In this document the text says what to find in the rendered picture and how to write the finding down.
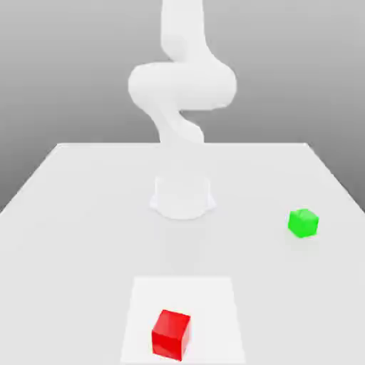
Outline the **small green cube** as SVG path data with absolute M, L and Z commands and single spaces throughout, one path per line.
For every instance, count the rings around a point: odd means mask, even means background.
M 308 209 L 289 213 L 288 229 L 299 238 L 311 237 L 317 233 L 319 217 Z

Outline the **small red cube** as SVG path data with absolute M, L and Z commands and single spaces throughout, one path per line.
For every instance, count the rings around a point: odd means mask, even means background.
M 190 340 L 191 316 L 163 309 L 151 331 L 152 352 L 182 361 Z

